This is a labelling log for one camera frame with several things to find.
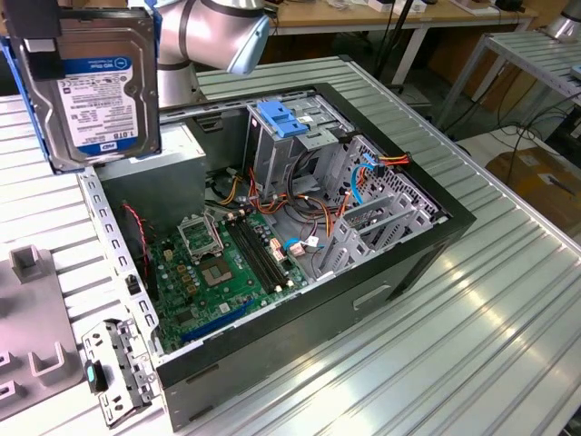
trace circuit board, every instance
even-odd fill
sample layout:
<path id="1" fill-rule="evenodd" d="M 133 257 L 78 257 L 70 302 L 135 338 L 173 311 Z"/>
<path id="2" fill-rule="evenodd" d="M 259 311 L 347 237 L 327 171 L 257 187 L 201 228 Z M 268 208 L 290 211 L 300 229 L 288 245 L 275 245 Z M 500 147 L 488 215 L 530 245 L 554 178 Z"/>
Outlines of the circuit board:
<path id="1" fill-rule="evenodd" d="M 245 221 L 268 251 L 274 235 L 264 219 L 253 213 Z M 166 352 L 177 350 L 188 339 L 203 336 L 307 285 L 300 267 L 288 259 L 285 267 L 277 267 L 292 286 L 280 292 L 267 292 L 227 225 L 216 223 L 224 244 L 222 255 L 207 256 L 199 262 L 192 261 L 177 228 L 168 239 L 150 245 L 157 282 L 157 295 L 152 301 L 160 320 L 160 341 Z M 197 238 L 188 233 L 186 236 L 189 240 Z M 191 247 L 197 245 L 199 241 L 190 240 Z"/>

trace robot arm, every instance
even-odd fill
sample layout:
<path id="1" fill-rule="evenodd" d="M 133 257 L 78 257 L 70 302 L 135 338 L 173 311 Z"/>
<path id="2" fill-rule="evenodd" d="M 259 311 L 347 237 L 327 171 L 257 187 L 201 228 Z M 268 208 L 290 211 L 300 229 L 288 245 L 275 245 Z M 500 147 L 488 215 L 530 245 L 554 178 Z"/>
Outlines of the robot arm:
<path id="1" fill-rule="evenodd" d="M 141 0 L 130 5 L 144 6 Z M 157 9 L 162 16 L 160 107 L 195 103 L 192 61 L 248 74 L 261 58 L 269 34 L 262 0 L 170 0 Z"/>
<path id="2" fill-rule="evenodd" d="M 562 43 L 574 43 L 581 25 L 581 0 L 569 0 L 561 15 L 544 32 Z"/>

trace metal table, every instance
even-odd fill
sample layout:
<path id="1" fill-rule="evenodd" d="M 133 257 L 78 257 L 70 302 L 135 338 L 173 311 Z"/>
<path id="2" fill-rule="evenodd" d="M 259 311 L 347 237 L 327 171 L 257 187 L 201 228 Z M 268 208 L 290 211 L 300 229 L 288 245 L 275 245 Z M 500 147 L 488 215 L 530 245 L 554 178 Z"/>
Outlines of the metal table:
<path id="1" fill-rule="evenodd" d="M 179 434 L 557 434 L 581 403 L 579 247 L 353 63 L 331 57 L 265 65 L 248 78 L 201 75 L 210 98 L 318 81 L 332 83 L 478 220 L 389 307 Z M 0 101 L 0 243 L 52 250 L 80 340 L 126 312 L 76 177 L 49 175 L 23 110 L 18 97 Z M 86 383 L 0 431 L 170 434 L 159 398 L 107 433 Z"/>
<path id="2" fill-rule="evenodd" d="M 564 97 L 581 93 L 581 81 L 569 73 L 572 66 L 581 64 L 581 42 L 563 44 L 540 32 L 483 35 L 458 80 L 450 89 L 436 123 L 437 127 L 441 128 L 446 121 L 450 110 L 487 49 L 497 53 L 498 59 L 475 92 L 473 100 L 477 100 L 486 91 L 506 62 L 516 65 L 547 86 L 545 92 L 531 104 L 532 110 L 527 117 L 529 119 L 542 108 L 551 89 Z M 581 104 L 581 95 L 571 101 Z"/>

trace aluminum table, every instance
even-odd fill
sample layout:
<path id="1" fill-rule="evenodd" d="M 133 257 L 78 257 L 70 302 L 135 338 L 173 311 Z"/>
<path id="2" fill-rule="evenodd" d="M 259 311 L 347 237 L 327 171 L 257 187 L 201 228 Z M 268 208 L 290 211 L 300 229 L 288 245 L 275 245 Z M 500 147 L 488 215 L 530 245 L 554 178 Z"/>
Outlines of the aluminum table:
<path id="1" fill-rule="evenodd" d="M 211 99 L 330 82 L 478 220 L 390 306 L 179 434 L 558 434 L 581 403 L 578 246 L 356 64 L 331 57 L 200 79 Z M 50 175 L 23 110 L 19 97 L 0 100 L 0 243 L 53 252 L 80 341 L 127 315 L 76 176 Z M 108 431 L 82 383 L 0 432 L 170 435 L 163 415 L 157 398 Z"/>
<path id="2" fill-rule="evenodd" d="M 576 95 L 571 101 L 581 104 L 581 81 L 569 73 L 572 66 L 581 64 L 581 42 L 563 44 L 541 32 L 489 34 L 480 38 L 458 80 L 450 89 L 436 123 L 437 127 L 441 128 L 446 121 L 469 77 L 487 50 L 497 53 L 498 59 L 475 92 L 473 100 L 477 100 L 485 92 L 505 63 L 511 63 L 547 86 L 545 92 L 531 104 L 532 110 L 528 119 L 532 119 L 532 116 L 542 108 L 551 89 L 565 98 Z"/>

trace hard drive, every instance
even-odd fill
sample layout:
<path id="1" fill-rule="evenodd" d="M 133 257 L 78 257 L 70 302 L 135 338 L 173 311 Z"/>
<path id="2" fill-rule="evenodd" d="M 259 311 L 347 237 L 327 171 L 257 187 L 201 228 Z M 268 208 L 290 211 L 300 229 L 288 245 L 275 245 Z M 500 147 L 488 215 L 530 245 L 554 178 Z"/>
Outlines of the hard drive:
<path id="1" fill-rule="evenodd" d="M 58 18 L 54 40 L 10 38 L 54 172 L 159 153 L 152 18 L 144 9 L 60 9 Z M 46 41 L 56 45 L 50 66 L 38 62 Z"/>

